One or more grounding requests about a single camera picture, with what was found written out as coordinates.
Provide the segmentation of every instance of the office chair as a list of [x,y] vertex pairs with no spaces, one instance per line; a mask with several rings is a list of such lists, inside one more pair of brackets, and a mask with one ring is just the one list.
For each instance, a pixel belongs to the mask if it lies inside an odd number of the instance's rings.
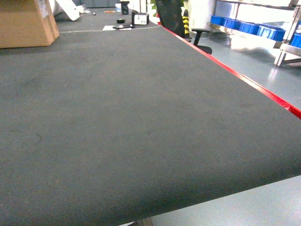
[[203,29],[203,28],[194,28],[194,29],[192,29],[192,31],[197,33],[193,45],[198,47],[200,50],[204,51],[205,53],[212,54],[212,49],[210,47],[208,47],[208,46],[199,46],[198,45],[198,42],[199,42],[199,39],[200,39],[202,33],[203,32],[210,33],[211,30],[210,29]]
[[[163,27],[172,31],[173,33],[184,38],[185,29],[182,18],[181,2],[180,0],[156,0],[157,11],[160,16],[160,21]],[[212,54],[212,49],[208,46],[199,46],[198,42],[203,32],[210,32],[208,29],[192,29],[197,32],[196,39],[193,43],[200,50]]]

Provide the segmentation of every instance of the white object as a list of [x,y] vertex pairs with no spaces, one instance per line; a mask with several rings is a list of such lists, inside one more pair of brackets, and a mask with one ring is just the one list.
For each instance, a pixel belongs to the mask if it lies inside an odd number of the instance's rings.
[[124,224],[124,225],[119,225],[119,226],[128,226],[128,225],[131,225],[132,223],[134,223],[134,222],[127,223],[127,224]]
[[212,0],[190,0],[188,2],[189,25],[191,28],[207,28],[214,11]]
[[82,6],[77,6],[77,9],[79,10],[79,13],[84,13],[85,8],[83,8]]
[[124,28],[124,29],[116,30],[116,29],[114,29],[113,27],[115,27],[115,26],[106,25],[106,26],[103,28],[103,31],[128,31],[128,30],[131,30],[131,29],[132,29],[132,28]]
[[153,15],[150,15],[150,21],[153,22],[154,24],[160,24],[160,18],[154,17]]
[[75,21],[79,16],[79,9],[76,7],[72,0],[56,0],[57,3],[63,8],[68,17]]
[[63,12],[62,7],[56,2],[56,0],[49,0],[50,7],[52,10],[52,14],[55,16],[56,14],[59,14]]
[[116,7],[116,12],[121,12],[121,3],[116,3],[115,7]]
[[147,25],[147,15],[135,15],[134,16],[135,25]]

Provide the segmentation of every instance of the gray floor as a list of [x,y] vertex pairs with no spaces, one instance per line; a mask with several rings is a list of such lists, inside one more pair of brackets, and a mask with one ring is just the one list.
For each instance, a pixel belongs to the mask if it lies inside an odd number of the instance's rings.
[[[274,67],[279,50],[230,38],[202,38],[213,56],[301,109],[301,64]],[[154,226],[299,226],[301,176],[152,218]]]
[[199,44],[210,46],[215,58],[301,109],[301,63],[275,67],[279,49],[263,48],[272,42],[233,37],[202,38]]

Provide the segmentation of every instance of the white paper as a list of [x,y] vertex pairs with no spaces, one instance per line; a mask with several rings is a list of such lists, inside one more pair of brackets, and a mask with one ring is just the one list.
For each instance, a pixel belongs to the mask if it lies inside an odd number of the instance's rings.
[[146,15],[135,15],[134,24],[146,25],[147,16]]
[[119,30],[116,30],[113,28],[114,26],[109,26],[109,25],[106,25],[104,28],[103,28],[103,31],[124,31],[124,30],[131,30],[132,28],[124,28],[124,29],[119,29]]
[[40,11],[42,13],[42,17],[45,18],[48,16],[47,5],[45,0],[38,0],[38,4],[40,7]]

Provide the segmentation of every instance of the gray carpet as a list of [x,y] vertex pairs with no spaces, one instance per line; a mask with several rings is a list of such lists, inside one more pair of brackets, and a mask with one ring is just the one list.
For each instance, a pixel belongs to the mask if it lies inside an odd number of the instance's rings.
[[297,117],[152,26],[0,50],[0,225],[118,225],[301,174]]

